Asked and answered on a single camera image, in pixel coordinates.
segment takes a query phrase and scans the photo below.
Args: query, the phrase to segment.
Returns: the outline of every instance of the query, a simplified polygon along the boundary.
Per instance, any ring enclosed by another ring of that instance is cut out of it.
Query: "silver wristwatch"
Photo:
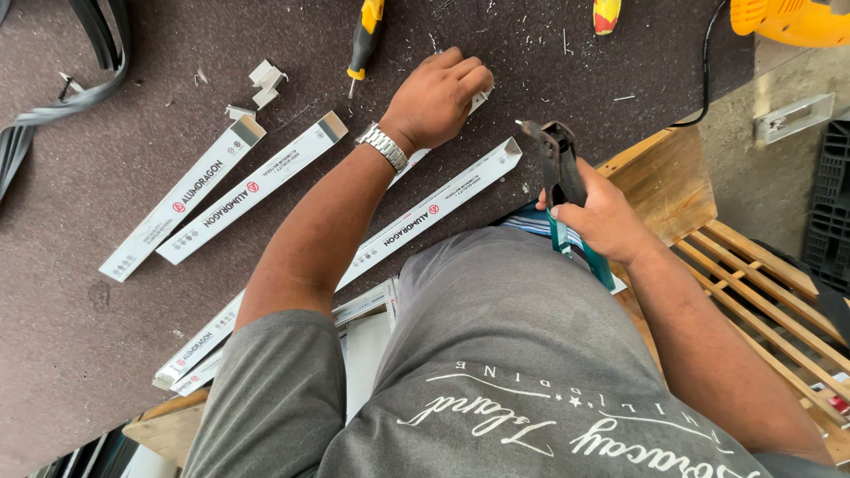
[[[357,143],[369,143],[375,146],[375,149],[383,154],[387,158],[387,161],[393,165],[396,174],[401,173],[405,166],[407,166],[405,152],[395,144],[395,141],[391,140],[383,131],[378,129],[376,122],[372,122],[363,134],[354,138],[354,141]]]

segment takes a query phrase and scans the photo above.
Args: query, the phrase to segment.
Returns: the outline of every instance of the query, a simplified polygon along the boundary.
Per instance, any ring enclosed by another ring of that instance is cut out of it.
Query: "workbench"
[[[580,154],[599,164],[697,111],[703,36],[716,6],[631,1],[614,33],[596,37],[591,0],[388,2],[367,79],[349,100],[345,67],[359,1],[132,1],[127,81],[92,110],[39,127],[0,212],[0,474],[30,473],[169,397],[150,385],[155,370],[245,287],[287,213],[426,56],[459,45],[491,68],[496,87],[459,137],[388,191],[368,236],[508,136],[526,155],[504,181],[340,291],[337,303],[397,273],[413,253],[537,195],[534,147],[514,119],[565,122]],[[55,99],[58,71],[83,87],[111,75],[97,70],[63,0],[13,2],[0,51],[5,123]],[[753,39],[734,35],[727,14],[711,51],[713,97],[752,79]],[[195,213],[328,111],[351,133],[179,266],[154,254],[124,283],[100,274],[230,124],[224,107],[253,107],[247,75],[264,59],[289,76],[258,114],[269,134]],[[196,86],[199,68],[209,83]]]

